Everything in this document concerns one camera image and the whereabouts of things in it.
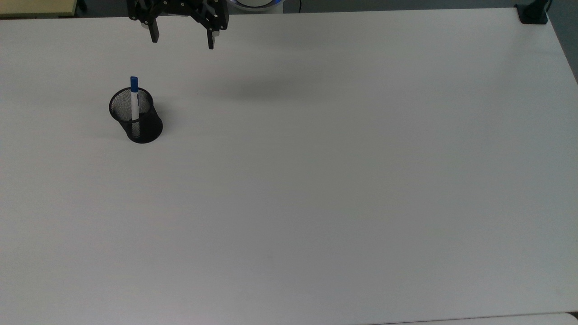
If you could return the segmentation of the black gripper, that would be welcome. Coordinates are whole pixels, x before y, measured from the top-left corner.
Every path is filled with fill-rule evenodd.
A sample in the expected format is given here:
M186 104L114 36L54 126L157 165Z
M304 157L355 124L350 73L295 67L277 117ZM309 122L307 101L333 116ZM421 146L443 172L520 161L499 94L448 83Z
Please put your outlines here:
M225 0L128 0L127 17L139 21L149 31L151 41L159 39L156 18L161 13L178 16L192 16L205 29L208 48L214 49L219 32L228 28L229 12Z

